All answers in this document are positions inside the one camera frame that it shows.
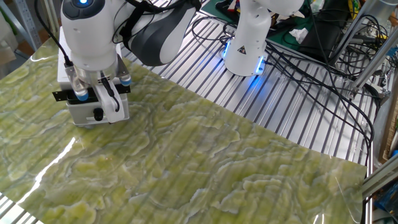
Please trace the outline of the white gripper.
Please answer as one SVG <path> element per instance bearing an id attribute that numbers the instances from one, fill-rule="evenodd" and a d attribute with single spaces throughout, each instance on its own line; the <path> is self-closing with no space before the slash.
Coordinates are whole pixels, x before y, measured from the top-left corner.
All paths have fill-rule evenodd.
<path id="1" fill-rule="evenodd" d="M 128 86 L 109 81 L 114 95 L 111 96 L 102 84 L 93 87 L 94 93 L 99 101 L 94 107 L 94 120 L 96 124 L 117 123 L 129 119 L 129 106 L 127 92 Z"/>

